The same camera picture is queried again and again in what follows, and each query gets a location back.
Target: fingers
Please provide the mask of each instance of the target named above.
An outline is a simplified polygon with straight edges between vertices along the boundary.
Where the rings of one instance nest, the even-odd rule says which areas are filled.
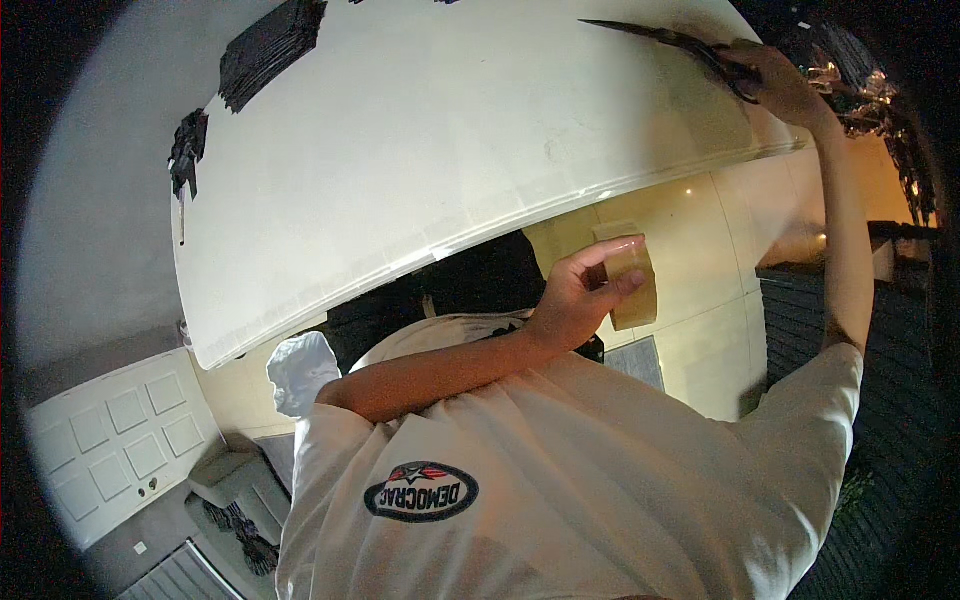
[[[630,271],[611,281],[599,290],[590,292],[590,297],[600,302],[604,309],[607,312],[610,312],[633,292],[640,289],[640,287],[646,283],[646,281],[647,278],[642,271]]]
[[[564,258],[558,262],[557,265],[576,276],[581,276],[590,267],[595,267],[602,263],[607,256],[622,252],[634,244],[642,245],[645,240],[646,238],[640,234],[625,235],[623,237],[615,237],[612,240],[597,242],[592,246],[587,246],[581,251]]]

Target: elbow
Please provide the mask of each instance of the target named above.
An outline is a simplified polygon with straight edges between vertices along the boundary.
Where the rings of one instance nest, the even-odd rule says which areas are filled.
[[[337,408],[348,408],[348,388],[344,385],[343,379],[337,379],[324,385],[314,400],[317,404],[327,406],[336,406]]]

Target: white wall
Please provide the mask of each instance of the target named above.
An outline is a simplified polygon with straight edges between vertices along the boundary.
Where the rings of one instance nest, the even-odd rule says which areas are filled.
[[[166,172],[174,131],[216,93],[227,44],[275,6],[137,2],[105,36],[36,173],[16,289],[20,367],[180,317]]]

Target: white panel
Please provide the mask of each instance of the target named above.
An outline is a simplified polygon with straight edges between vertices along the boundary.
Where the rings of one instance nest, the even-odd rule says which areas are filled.
[[[163,434],[167,437],[174,456],[178,458],[204,442],[204,436],[200,433],[193,415],[185,415],[169,425],[164,425]]]
[[[239,115],[205,109],[204,199],[172,244],[204,369],[435,255],[794,148],[683,50],[578,22],[758,40],[726,0],[375,5],[331,6]]]
[[[105,501],[111,500],[118,493],[130,487],[130,480],[123,472],[120,459],[117,458],[116,454],[110,454],[102,461],[91,465],[90,475]]]
[[[34,448],[39,454],[40,463],[48,473],[66,465],[77,456],[73,434],[66,421],[36,434],[34,436]]]
[[[160,449],[160,444],[153,433],[124,447],[124,451],[133,466],[133,472],[139,479],[143,479],[167,464],[167,458],[163,455],[163,450]]]
[[[148,383],[147,395],[150,397],[150,403],[154,405],[154,412],[158,415],[186,402],[175,373]]]
[[[66,510],[78,521],[100,506],[100,494],[86,471],[57,486],[56,492]]]
[[[84,454],[109,439],[96,406],[71,417],[70,426],[73,427],[73,433],[77,436],[77,446]]]
[[[140,395],[136,390],[130,390],[125,394],[107,400],[107,410],[110,412],[110,419],[113,421],[113,429],[117,433],[123,433],[147,421],[147,416],[143,412],[143,404],[140,403]]]

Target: door panel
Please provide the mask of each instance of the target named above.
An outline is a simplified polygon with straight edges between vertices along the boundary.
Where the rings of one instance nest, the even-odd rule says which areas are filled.
[[[183,348],[47,400],[31,427],[38,467],[82,550],[224,445]]]

